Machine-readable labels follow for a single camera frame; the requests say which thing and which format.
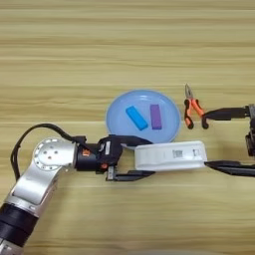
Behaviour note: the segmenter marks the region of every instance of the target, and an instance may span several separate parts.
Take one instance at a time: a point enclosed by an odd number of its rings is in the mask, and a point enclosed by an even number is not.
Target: blue block
[[[139,130],[144,130],[148,127],[146,120],[142,117],[142,115],[137,111],[135,107],[126,108],[126,113]]]

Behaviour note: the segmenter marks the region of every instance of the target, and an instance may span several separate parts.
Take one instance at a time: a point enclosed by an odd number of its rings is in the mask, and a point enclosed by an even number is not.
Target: white rectangular box
[[[207,161],[202,141],[140,145],[134,150],[135,169],[169,171],[204,167]]]

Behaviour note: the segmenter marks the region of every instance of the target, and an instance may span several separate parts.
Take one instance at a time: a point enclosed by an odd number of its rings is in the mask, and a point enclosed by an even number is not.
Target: wooden table
[[[0,198],[14,183],[10,151],[43,122],[97,142],[119,94],[154,89],[183,113],[189,83],[207,110],[254,103],[255,2],[248,0],[3,0],[0,2]],[[249,121],[183,125],[209,159],[248,158]],[[54,135],[36,130],[34,146]],[[120,169],[133,166],[131,151]],[[255,254],[255,180],[208,168],[134,183],[63,174],[25,254]]]

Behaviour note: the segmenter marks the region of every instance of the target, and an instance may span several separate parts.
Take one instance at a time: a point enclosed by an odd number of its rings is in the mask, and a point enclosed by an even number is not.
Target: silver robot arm
[[[47,138],[35,148],[28,169],[0,208],[0,255],[21,255],[56,189],[58,175],[75,166],[77,145]]]
[[[35,128],[49,128],[62,138],[47,138],[35,148],[30,166],[20,176],[18,149],[25,136]],[[17,141],[11,163],[17,182],[0,207],[0,255],[21,255],[23,247],[47,207],[63,169],[107,173],[108,181],[135,181],[153,171],[130,170],[118,173],[122,144],[138,146],[151,142],[136,136],[109,135],[99,143],[86,143],[85,136],[70,136],[51,124],[30,127]]]

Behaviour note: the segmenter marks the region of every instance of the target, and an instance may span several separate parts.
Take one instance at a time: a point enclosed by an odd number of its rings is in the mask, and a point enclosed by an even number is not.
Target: red-handled pliers
[[[185,116],[184,120],[189,129],[194,128],[194,123],[191,118],[191,106],[195,109],[195,111],[198,113],[200,117],[204,115],[204,110],[199,105],[199,101],[193,97],[193,93],[191,91],[191,88],[188,84],[185,86],[185,93],[186,93],[186,100],[184,101],[185,104]]]

